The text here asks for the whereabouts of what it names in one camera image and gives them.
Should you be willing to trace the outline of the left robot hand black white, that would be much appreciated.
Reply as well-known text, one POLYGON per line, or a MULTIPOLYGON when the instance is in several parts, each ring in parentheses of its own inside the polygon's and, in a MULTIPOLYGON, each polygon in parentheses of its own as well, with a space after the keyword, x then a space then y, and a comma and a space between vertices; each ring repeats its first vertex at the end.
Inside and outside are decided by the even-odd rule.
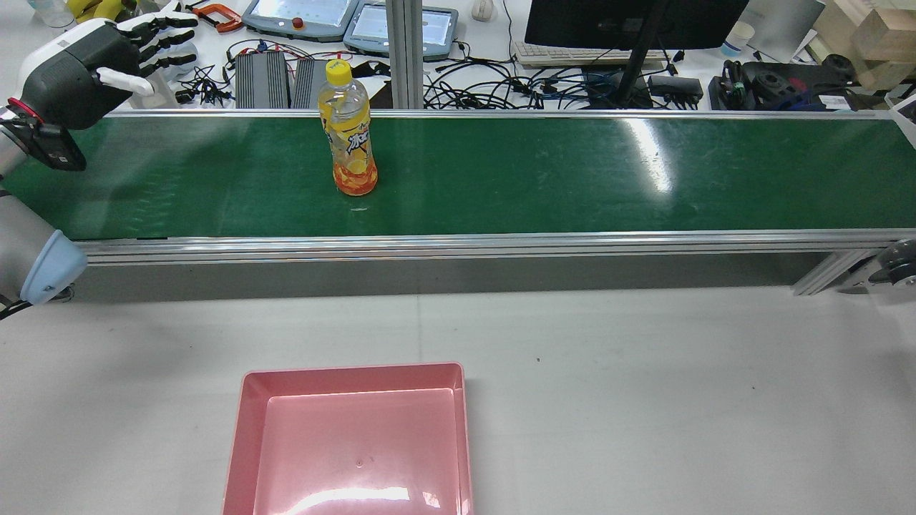
POLYGON ((87 129, 130 97, 151 97, 158 69, 193 62, 199 17, 161 10, 127 21, 91 19, 26 57, 6 108, 66 129, 87 129))

